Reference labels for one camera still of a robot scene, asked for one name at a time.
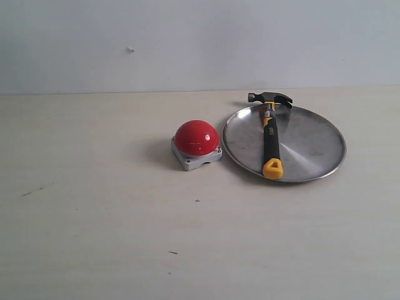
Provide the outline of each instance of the yellow handle grip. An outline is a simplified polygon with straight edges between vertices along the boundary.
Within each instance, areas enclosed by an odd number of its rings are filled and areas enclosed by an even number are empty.
[[[271,158],[262,167],[262,174],[268,179],[279,179],[283,176],[282,161],[278,158]]]

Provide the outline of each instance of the white table surface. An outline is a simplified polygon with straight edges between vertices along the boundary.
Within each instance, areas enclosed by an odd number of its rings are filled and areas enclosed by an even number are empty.
[[[184,172],[247,92],[0,97],[0,299],[400,299],[400,87],[279,90],[343,133],[327,178]]]

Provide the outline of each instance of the red dome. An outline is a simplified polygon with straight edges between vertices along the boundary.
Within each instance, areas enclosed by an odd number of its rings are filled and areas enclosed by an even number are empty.
[[[192,120],[178,128],[174,142],[176,147],[188,155],[205,155],[219,145],[217,131],[207,122]]]

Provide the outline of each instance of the metal plate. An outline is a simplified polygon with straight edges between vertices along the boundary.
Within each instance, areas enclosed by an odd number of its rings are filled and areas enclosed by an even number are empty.
[[[276,105],[284,175],[277,181],[302,183],[332,174],[346,155],[339,130],[320,115],[293,106]],[[251,106],[231,116],[222,131],[226,152],[239,165],[262,177],[263,105]]]

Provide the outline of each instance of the hammer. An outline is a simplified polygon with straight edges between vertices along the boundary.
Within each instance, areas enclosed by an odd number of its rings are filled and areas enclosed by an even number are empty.
[[[293,100],[278,92],[262,94],[249,93],[249,102],[260,101],[264,104],[264,160],[262,174],[268,179],[279,179],[283,176],[283,166],[279,154],[278,127],[275,118],[275,103],[292,108]]]

